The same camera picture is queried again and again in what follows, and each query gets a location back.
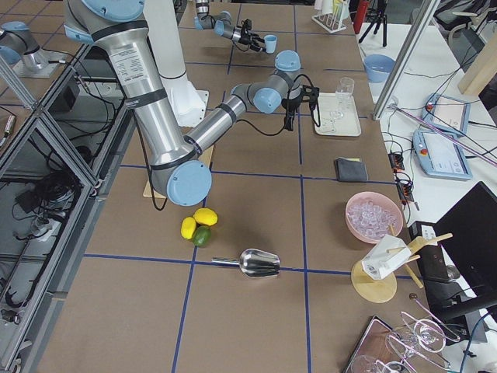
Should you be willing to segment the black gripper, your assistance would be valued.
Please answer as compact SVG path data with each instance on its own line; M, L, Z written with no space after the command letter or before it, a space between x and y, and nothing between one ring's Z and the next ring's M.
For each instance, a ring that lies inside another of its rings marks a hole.
M242 25L238 29L238 34L237 42L246 46L246 50L266 52L265 41L260 35L252 31L252 21L250 19L242 21Z
M295 97L290 98L293 92L289 92L287 97L282 99L282 107L285 109L283 119L284 130L292 131L294 129L294 119L302 103L308 104L313 124L320 127L320 117L317 120L314 118L314 112L320 114L318 104L319 93L320 89L318 87L302 85Z

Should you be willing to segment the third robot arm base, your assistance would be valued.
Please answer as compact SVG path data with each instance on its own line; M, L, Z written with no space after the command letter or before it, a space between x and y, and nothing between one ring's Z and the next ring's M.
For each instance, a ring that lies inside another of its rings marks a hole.
M66 54L43 49L30 28L20 21L1 25L1 56L23 78L49 78Z

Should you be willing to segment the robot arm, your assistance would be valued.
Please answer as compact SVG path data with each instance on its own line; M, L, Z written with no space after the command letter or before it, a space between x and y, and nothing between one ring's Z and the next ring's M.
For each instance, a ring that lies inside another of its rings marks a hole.
M109 56L126 96L125 105L137 118L151 150L151 188L180 206L192 206L208 194L212 176L198 157L219 140L249 109L273 113L284 107L287 123L305 96L315 104L318 89L301 81L297 52L281 51L267 80L241 84L223 102L184 134L173 107L189 102L195 89L166 79L182 78L186 69L178 24L170 1L66 1L67 36L96 45Z
M241 51L266 52L266 42L252 29L252 21L245 19L240 26L232 22L231 13L210 13L210 1L195 1L194 25L198 30L213 30L215 34L230 40Z

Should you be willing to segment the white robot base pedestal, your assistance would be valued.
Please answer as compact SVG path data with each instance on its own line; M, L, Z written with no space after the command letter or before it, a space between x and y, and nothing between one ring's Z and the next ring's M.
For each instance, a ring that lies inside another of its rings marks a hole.
M187 76L173 1L146 1L144 17L159 77L176 120L181 127L195 127L204 118L209 92L195 89Z

